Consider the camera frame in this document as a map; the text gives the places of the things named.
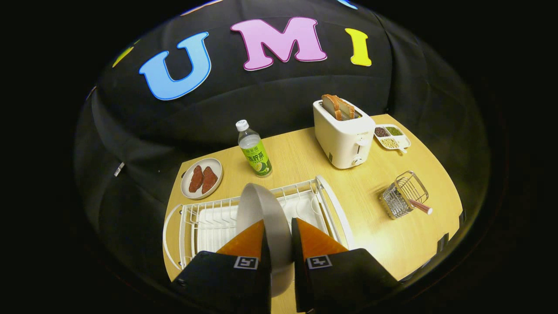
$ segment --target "dish rack handle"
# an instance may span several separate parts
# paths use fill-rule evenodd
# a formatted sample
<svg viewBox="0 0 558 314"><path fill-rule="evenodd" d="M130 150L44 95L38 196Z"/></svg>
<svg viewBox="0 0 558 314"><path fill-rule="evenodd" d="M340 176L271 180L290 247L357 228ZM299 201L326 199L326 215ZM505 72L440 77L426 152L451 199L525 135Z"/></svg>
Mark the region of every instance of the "dish rack handle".
<svg viewBox="0 0 558 314"><path fill-rule="evenodd" d="M320 183L320 185L325 189L328 193L329 199L333 204L333 208L339 217L339 222L341 222L341 228L343 229L343 234L345 235L345 239L347 240L347 249L352 250L354 249L354 238L353 238L353 231L350 229L349 221L345 216L345 212L341 207L341 204L337 200L337 196L333 193L333 190L329 186L329 183L322 177L321 175L317 175L316 179Z"/></svg>
<svg viewBox="0 0 558 314"><path fill-rule="evenodd" d="M169 225L169 221L171 220L172 214L179 207L182 207L182 204L176 205L176 207L172 209L172 211L169 213L169 215L165 219L165 224L163 225L163 247L165 248L165 253L167 254L167 257L169 258L171 263L174 265L174 267L176 267L178 270L182 270L182 268L180 268L178 265L176 265L176 263L172 259L171 254L169 253L169 247L167 246L167 226Z"/></svg>

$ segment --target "plate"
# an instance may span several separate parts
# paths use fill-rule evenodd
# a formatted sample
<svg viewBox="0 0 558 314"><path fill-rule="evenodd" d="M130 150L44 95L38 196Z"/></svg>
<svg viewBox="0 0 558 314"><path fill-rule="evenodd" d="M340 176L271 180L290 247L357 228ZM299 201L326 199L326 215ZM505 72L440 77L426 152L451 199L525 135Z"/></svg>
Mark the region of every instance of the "plate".
<svg viewBox="0 0 558 314"><path fill-rule="evenodd" d="M203 188L203 186L194 193L191 193L188 190L188 188L190 187L190 181L192 181L192 177L194 176L194 169L196 168L196 166L200 166L202 172L205 170L205 167L211 167L213 173L215 173L215 175L217 176L217 182L215 182L215 184L209 189L209 191L205 192L204 194L201 193L201 189ZM188 168L188 170L186 170L185 173L182 174L182 183L180 183L180 190L182 191L182 194L189 199L205 198L210 196L211 193L213 193L213 191L217 189L217 187L221 183L221 179L223 179L223 166L221 166L221 162L219 162L219 160L216 160L215 158L205 158L193 164L190 168Z"/></svg>
<svg viewBox="0 0 558 314"><path fill-rule="evenodd" d="M237 213L237 234L263 219L271 258L271 297L286 291L295 279L291 230L281 204L265 187L248 183Z"/></svg>

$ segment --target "pink letter m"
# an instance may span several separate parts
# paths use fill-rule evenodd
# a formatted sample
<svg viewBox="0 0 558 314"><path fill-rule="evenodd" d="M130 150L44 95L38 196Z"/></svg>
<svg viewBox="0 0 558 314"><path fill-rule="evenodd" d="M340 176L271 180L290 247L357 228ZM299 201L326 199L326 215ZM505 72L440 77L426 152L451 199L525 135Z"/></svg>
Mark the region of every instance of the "pink letter m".
<svg viewBox="0 0 558 314"><path fill-rule="evenodd" d="M283 62L291 57L292 48L297 42L299 52L295 54L298 61L322 61L328 55L321 50L315 26L318 22L307 17L291 18L283 33L277 31L262 20L248 20L236 23L230 29L242 34L248 61L244 68L248 71L267 68L273 64L273 58L265 55L263 46L268 47Z"/></svg>

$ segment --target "bottle cap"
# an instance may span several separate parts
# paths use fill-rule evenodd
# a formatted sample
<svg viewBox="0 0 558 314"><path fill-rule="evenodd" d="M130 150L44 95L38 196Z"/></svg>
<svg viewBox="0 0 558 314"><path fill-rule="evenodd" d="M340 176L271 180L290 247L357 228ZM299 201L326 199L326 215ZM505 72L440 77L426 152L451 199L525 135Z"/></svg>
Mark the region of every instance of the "bottle cap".
<svg viewBox="0 0 558 314"><path fill-rule="evenodd" d="M248 121L240 120L237 122L237 130L238 132L244 132L248 129Z"/></svg>

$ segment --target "letter i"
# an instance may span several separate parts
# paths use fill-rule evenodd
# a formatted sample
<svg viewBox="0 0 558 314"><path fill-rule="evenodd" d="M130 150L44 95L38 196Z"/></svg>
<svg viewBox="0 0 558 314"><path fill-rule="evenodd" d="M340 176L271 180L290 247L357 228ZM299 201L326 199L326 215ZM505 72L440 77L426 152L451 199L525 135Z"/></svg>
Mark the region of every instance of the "letter i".
<svg viewBox="0 0 558 314"><path fill-rule="evenodd" d="M350 61L356 65L371 66L372 60L368 58L368 49L366 47L366 39L368 36L352 28L345 28L345 31L353 40L353 56L350 57Z"/></svg>

